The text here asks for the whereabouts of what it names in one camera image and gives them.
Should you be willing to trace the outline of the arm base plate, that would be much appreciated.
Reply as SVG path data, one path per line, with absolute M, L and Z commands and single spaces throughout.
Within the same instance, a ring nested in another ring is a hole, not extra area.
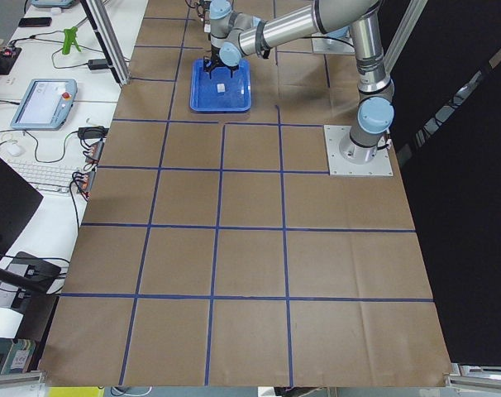
M 356 145 L 350 126 L 324 125 L 324 141 L 330 176 L 392 177 L 387 141 L 382 136 L 371 148 Z

